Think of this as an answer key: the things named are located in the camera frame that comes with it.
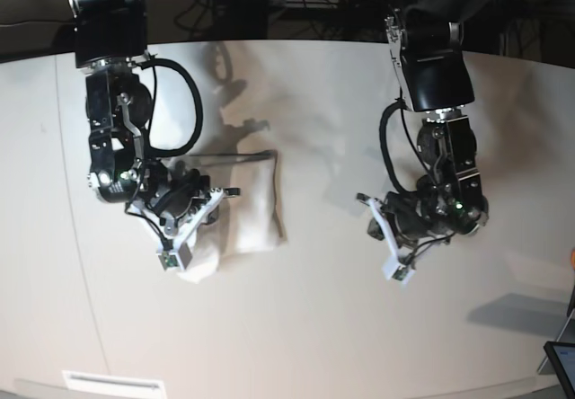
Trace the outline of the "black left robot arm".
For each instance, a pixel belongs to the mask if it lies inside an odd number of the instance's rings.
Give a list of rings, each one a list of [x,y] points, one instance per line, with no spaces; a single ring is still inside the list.
[[[412,250],[474,233],[489,214],[476,169],[476,138],[462,113],[474,101],[464,63],[464,23],[490,0],[207,0],[211,39],[259,40],[270,17],[302,23],[322,39],[354,40],[374,33],[389,48],[400,87],[378,124],[385,170],[392,184],[383,199],[359,194],[375,210],[368,234]],[[422,115],[409,142],[423,169],[413,189],[398,180],[387,143],[389,120]]]

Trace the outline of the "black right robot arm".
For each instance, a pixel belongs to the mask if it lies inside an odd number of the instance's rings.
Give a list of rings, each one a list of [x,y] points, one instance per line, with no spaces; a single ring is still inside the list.
[[[156,58],[147,49],[145,0],[69,0],[75,20],[75,64],[85,73],[89,124],[88,182],[100,200],[123,205],[143,220],[160,247],[169,251],[185,226],[198,227],[217,189],[193,169],[183,176],[165,160],[184,155],[198,143],[204,124],[199,87],[180,63]],[[179,75],[192,99],[192,128],[172,148],[151,141],[157,91],[138,70],[169,69]]]

